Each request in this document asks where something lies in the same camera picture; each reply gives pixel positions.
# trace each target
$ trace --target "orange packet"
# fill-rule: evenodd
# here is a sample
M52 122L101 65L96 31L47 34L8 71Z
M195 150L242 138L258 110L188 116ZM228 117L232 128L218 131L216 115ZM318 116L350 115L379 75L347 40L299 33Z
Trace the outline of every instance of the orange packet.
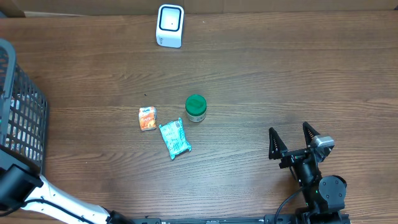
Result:
M138 113L139 126L141 131L152 130L156 128L156 108L148 106L139 108Z

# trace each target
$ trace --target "light blue snack packet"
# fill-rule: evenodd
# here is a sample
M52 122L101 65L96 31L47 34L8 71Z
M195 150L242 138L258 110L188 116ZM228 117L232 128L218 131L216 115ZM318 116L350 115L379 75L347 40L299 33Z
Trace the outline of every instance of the light blue snack packet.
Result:
M178 118L178 121L172 121L165 126L159 125L159 129L172 159L186 150L191 151L192 147L185 139L185 131L182 127L181 118Z

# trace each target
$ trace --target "white plastic box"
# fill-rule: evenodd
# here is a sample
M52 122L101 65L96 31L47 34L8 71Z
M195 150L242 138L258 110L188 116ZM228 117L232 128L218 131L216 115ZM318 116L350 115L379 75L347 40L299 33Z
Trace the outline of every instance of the white plastic box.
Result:
M162 5L157 15L156 42L163 47L181 47L183 22L184 9L181 6Z

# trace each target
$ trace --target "green lid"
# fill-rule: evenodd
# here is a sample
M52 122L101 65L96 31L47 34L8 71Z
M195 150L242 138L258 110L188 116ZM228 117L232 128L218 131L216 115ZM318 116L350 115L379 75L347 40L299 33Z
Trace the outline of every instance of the green lid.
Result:
M201 95L192 95L188 97L187 102L185 102L185 109L191 116L200 116L206 112L206 100Z

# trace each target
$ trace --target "gray plastic basket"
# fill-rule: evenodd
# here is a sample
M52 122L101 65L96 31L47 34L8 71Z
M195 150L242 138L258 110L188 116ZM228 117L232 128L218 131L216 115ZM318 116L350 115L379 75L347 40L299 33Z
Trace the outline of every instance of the gray plastic basket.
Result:
M16 60L12 45L0 39L0 144L34 162L44 174L49 108Z

